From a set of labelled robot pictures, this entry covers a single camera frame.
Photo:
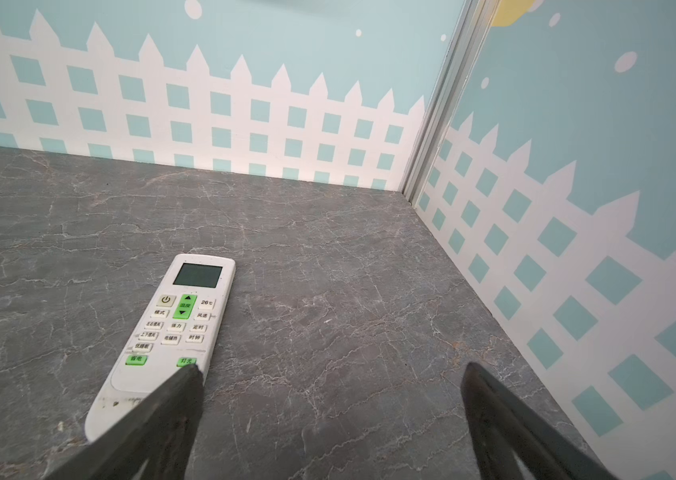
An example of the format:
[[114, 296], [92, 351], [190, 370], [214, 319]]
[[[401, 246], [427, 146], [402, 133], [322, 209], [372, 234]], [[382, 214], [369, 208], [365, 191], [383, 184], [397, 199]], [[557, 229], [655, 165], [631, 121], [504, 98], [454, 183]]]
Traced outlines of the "large white remote control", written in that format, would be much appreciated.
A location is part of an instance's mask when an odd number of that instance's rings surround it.
[[229, 258], [173, 259], [88, 412], [88, 441], [100, 438], [178, 369], [195, 365], [208, 373], [235, 272]]

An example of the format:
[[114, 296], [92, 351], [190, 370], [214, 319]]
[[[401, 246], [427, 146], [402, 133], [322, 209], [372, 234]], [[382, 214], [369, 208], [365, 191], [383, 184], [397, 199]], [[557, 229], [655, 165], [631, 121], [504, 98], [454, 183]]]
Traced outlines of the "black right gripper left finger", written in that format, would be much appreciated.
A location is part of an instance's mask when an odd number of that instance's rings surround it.
[[203, 375], [177, 370], [50, 479], [182, 479], [203, 413]]

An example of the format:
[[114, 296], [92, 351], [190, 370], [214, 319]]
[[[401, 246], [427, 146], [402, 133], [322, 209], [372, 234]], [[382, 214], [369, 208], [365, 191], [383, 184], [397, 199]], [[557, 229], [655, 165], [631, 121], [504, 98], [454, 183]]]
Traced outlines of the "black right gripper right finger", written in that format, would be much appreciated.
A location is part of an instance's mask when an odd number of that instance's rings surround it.
[[564, 438], [482, 365], [461, 382], [473, 450], [483, 479], [612, 479], [614, 475]]

